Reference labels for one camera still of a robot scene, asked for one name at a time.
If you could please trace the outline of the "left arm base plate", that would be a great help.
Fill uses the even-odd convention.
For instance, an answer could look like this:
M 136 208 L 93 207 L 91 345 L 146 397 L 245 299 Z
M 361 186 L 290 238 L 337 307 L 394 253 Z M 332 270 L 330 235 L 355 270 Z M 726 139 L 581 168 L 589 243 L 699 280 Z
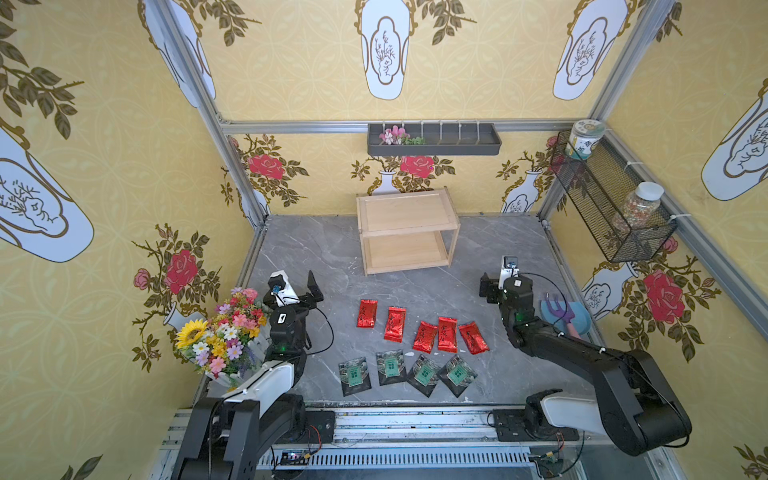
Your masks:
M 330 444 L 336 427 L 332 410 L 306 410 L 303 414 L 266 413 L 259 421 L 259 444 Z

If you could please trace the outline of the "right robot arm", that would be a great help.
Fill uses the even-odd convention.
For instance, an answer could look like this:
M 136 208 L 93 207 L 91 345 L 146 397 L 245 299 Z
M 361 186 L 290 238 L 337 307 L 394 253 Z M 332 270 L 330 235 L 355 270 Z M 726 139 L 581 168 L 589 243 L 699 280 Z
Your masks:
M 499 306 L 511 344 L 592 384 L 598 425 L 622 452 L 639 456 L 658 447 L 686 445 L 692 424 L 653 357 L 643 350 L 600 347 L 558 331 L 533 308 L 533 282 L 484 274 L 479 296 Z

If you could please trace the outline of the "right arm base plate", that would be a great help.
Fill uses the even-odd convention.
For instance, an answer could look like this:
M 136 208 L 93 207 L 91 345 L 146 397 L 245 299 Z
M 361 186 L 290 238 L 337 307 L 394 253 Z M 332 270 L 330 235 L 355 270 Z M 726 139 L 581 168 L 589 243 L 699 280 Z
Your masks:
M 575 429 L 532 423 L 523 409 L 494 409 L 488 414 L 486 421 L 494 429 L 500 442 L 570 442 L 580 439 L 580 434 Z

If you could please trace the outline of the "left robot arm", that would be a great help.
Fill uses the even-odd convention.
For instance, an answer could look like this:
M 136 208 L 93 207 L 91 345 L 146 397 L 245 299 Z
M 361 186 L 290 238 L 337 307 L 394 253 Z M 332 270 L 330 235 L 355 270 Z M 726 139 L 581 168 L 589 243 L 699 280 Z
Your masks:
M 229 390 L 194 404 L 174 479 L 251 479 L 279 440 L 306 443 L 304 459 L 322 447 L 303 397 L 292 389 L 313 352 L 306 318 L 323 293 L 313 275 L 306 292 L 295 293 L 283 271 L 270 276 L 268 287 L 265 298 L 233 289 L 213 317 L 189 321 L 177 334 L 177 349 Z

